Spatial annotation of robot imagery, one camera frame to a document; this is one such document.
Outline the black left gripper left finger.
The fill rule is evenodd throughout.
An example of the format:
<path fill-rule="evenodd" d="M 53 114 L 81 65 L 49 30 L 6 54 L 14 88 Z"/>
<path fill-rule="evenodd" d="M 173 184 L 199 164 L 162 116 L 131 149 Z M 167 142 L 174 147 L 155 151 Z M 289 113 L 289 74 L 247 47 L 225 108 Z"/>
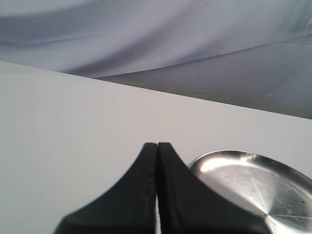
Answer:
<path fill-rule="evenodd" d="M 132 166 L 103 195 L 65 216 L 56 234 L 154 234 L 157 144 L 145 143 Z"/>

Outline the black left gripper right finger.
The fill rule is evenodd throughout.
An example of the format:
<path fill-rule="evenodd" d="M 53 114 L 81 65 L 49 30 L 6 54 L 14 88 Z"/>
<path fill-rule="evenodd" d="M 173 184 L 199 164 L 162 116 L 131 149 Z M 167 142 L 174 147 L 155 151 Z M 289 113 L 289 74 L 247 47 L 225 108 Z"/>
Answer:
<path fill-rule="evenodd" d="M 268 234 L 265 221 L 208 188 L 170 143 L 157 149 L 157 198 L 163 234 Z"/>

